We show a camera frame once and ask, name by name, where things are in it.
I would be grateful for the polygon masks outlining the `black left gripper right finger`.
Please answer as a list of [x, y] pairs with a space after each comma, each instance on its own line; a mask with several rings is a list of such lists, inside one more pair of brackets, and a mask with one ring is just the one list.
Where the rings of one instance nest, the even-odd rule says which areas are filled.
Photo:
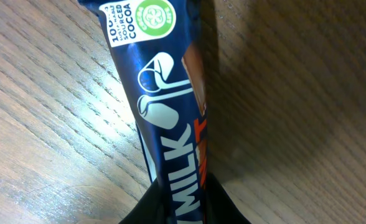
[[216, 176], [207, 174], [206, 213], [209, 224], [251, 224], [237, 209]]

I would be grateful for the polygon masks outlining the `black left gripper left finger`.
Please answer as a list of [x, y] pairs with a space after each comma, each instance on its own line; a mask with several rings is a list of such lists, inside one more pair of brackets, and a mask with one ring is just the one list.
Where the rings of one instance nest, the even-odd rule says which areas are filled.
[[165, 224], [162, 190], [157, 180], [119, 224]]

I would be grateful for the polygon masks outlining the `blue Dairy Milk chocolate bar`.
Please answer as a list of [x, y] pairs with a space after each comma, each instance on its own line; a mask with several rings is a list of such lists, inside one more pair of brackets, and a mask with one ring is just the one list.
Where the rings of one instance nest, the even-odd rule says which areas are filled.
[[207, 119], [200, 2], [83, 1], [99, 19], [165, 223], [205, 223]]

